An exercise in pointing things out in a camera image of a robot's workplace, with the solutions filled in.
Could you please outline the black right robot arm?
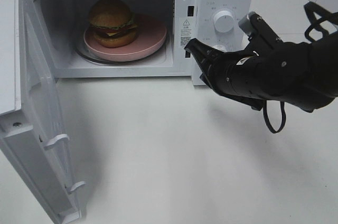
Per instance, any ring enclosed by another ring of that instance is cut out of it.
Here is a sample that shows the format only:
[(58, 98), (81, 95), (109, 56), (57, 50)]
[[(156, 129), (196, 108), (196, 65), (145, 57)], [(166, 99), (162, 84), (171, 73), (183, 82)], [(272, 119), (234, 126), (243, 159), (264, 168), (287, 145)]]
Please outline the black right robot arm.
[(311, 113), (334, 99), (314, 86), (308, 43), (286, 42), (268, 52), (250, 48), (222, 52), (202, 43), (200, 51), (202, 79), (207, 86), (255, 110), (261, 110), (265, 100), (276, 100)]

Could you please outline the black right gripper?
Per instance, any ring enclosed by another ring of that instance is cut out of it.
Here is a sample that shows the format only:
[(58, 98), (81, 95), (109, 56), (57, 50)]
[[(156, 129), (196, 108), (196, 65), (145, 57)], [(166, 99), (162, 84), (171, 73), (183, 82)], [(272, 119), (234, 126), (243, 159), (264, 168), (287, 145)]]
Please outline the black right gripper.
[(267, 100), (286, 101), (281, 61), (253, 52), (222, 52), (198, 39), (184, 50), (193, 55), (200, 79), (216, 94), (261, 110)]

